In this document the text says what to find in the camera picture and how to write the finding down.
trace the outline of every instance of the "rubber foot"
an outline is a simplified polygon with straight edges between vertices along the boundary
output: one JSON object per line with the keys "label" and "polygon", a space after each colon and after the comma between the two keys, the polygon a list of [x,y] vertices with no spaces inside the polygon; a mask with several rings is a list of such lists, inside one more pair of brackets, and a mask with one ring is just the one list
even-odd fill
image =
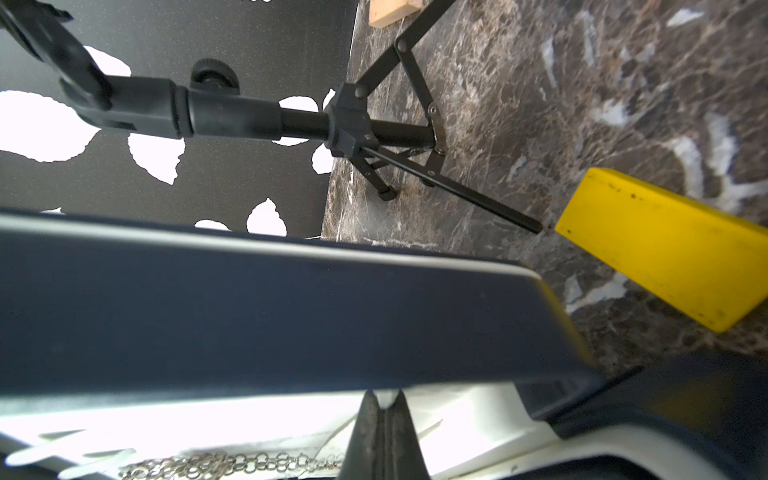
{"label": "rubber foot", "polygon": [[389,186],[389,188],[387,188],[385,191],[379,192],[379,198],[385,202],[395,200],[397,198],[397,190],[392,188],[392,186]]}

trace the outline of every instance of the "black clamp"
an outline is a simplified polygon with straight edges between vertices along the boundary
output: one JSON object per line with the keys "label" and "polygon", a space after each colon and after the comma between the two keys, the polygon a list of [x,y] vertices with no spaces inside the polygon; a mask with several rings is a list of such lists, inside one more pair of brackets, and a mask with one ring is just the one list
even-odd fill
{"label": "black clamp", "polygon": [[368,99],[361,92],[362,85],[343,83],[328,103],[328,140],[326,147],[334,157],[362,157],[363,148],[379,148],[373,135]]}

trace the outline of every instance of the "dark blue panel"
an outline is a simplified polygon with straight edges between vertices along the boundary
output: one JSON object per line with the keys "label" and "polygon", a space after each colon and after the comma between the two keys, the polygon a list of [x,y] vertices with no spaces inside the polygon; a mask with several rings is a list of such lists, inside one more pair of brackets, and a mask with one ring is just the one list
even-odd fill
{"label": "dark blue panel", "polygon": [[599,381],[529,276],[19,232],[0,264],[6,396]]}

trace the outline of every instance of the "wooden block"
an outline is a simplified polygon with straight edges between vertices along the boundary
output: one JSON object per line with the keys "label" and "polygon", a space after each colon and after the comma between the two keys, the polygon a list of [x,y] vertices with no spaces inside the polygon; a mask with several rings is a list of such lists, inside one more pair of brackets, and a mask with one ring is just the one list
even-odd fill
{"label": "wooden block", "polygon": [[768,296],[768,229],[591,168],[556,231],[715,332]]}
{"label": "wooden block", "polygon": [[371,0],[368,23],[374,28],[384,28],[401,18],[422,9],[423,0]]}

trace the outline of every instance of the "tripod leg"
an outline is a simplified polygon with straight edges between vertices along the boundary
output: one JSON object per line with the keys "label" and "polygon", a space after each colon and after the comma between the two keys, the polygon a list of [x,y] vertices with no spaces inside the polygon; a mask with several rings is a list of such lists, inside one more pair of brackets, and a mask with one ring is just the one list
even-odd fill
{"label": "tripod leg", "polygon": [[432,0],[398,39],[405,40],[411,47],[416,45],[424,34],[451,8],[455,1]]}
{"label": "tripod leg", "polygon": [[[429,157],[427,158],[427,163],[425,165],[427,171],[432,170],[435,172],[440,172],[442,170],[442,165],[445,163],[445,155],[441,155],[437,153],[436,151],[432,151],[429,153]],[[377,160],[373,162],[372,164],[369,164],[373,170],[378,170],[379,168],[388,167],[391,165],[391,163],[384,161],[384,160]],[[432,183],[429,180],[424,180],[422,178],[422,183],[426,185],[427,187],[434,187],[435,184]]]}
{"label": "tripod leg", "polygon": [[419,68],[419,64],[416,63],[416,59],[411,53],[411,48],[405,43],[404,40],[398,40],[397,44],[397,56],[400,58],[403,69],[408,75],[408,79],[411,81],[413,91],[416,93],[416,97],[419,99],[419,103],[422,104],[424,114],[429,118],[429,105],[434,101],[432,94],[429,92],[426,80],[422,74],[422,69]]}
{"label": "tripod leg", "polygon": [[397,198],[397,190],[392,188],[391,185],[384,183],[384,180],[376,173],[371,165],[363,157],[353,157],[349,159],[354,168],[356,168],[368,182],[373,185],[377,192],[379,192],[379,198],[388,202]]}
{"label": "tripod leg", "polygon": [[389,47],[368,67],[366,73],[362,74],[362,77],[355,83],[362,85],[365,88],[365,95],[368,96],[384,81],[387,75],[392,73],[392,70],[395,69],[398,63],[400,63],[400,59],[397,56],[395,47]]}
{"label": "tripod leg", "polygon": [[423,167],[422,165],[419,165],[414,161],[410,161],[409,159],[383,147],[379,147],[378,150],[364,147],[363,150],[366,153],[379,158],[380,160],[389,162],[397,168],[405,170],[410,174],[416,175],[423,180],[427,180],[433,183],[436,187],[440,187],[450,194],[454,194],[459,198],[463,198],[464,200],[477,205],[483,210],[487,210],[494,215],[498,215],[499,217],[514,223],[515,225],[523,227],[529,232],[541,232],[541,223],[539,223],[539,221],[535,218],[531,218],[526,214],[518,212],[513,208],[507,207],[506,205],[493,200],[492,198],[486,197],[485,195],[474,191],[466,185],[462,185],[459,182],[444,177],[435,170],[429,170],[427,167]]}

